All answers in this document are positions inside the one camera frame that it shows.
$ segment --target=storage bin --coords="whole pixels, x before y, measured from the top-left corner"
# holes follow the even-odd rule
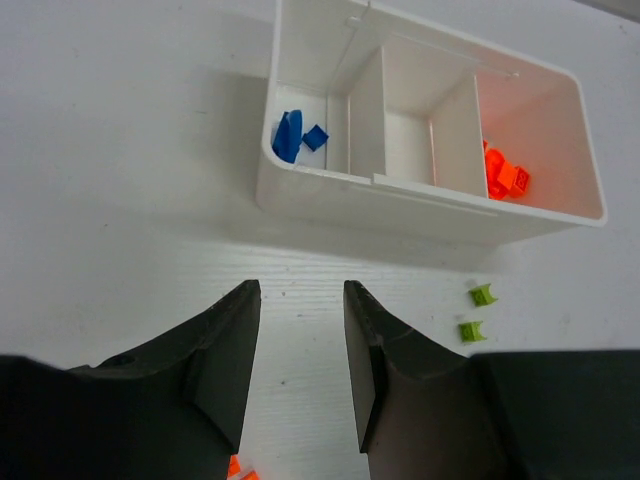
[[[375,3],[278,0],[257,202],[348,227],[496,245],[607,212],[577,80]],[[330,138],[294,164],[271,147],[284,111]],[[531,175],[490,199],[483,139]]]

